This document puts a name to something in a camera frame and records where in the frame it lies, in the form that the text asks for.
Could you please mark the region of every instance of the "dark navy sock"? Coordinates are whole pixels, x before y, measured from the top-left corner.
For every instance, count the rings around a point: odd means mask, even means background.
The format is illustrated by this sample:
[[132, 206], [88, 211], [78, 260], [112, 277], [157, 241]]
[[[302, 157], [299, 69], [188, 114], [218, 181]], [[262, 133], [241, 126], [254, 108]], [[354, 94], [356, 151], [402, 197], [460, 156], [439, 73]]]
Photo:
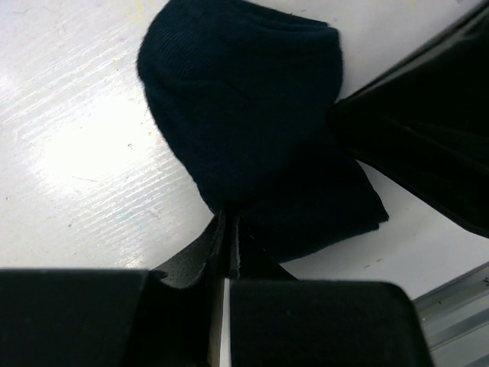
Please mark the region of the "dark navy sock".
[[242, 0], [170, 0], [138, 72], [158, 128], [209, 208], [243, 216], [276, 259], [387, 220], [325, 125], [342, 84], [336, 29]]

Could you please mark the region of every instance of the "black plastic piece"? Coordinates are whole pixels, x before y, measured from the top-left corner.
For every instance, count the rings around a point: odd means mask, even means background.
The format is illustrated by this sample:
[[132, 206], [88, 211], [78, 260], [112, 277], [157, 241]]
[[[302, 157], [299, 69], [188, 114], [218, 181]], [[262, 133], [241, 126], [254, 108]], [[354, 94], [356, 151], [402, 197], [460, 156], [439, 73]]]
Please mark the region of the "black plastic piece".
[[233, 281], [232, 367], [431, 366], [413, 304], [391, 284]]
[[298, 281], [221, 213], [153, 271], [0, 271], [0, 366], [216, 367], [226, 277], [233, 367], [431, 365], [399, 288]]
[[342, 146], [489, 237], [489, 1], [328, 117]]

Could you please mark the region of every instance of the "white surface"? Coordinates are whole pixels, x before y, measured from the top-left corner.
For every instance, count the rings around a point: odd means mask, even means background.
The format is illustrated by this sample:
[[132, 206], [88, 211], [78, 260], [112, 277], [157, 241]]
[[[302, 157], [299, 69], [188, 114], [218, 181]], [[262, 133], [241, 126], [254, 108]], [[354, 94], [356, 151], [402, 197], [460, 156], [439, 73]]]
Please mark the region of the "white surface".
[[[151, 121], [138, 46], [165, 1], [0, 2], [0, 266], [153, 267], [210, 219]], [[347, 96], [474, 0], [262, 0], [340, 29]], [[385, 279], [417, 297], [489, 261], [472, 235], [368, 169], [390, 221], [293, 261], [301, 278]]]

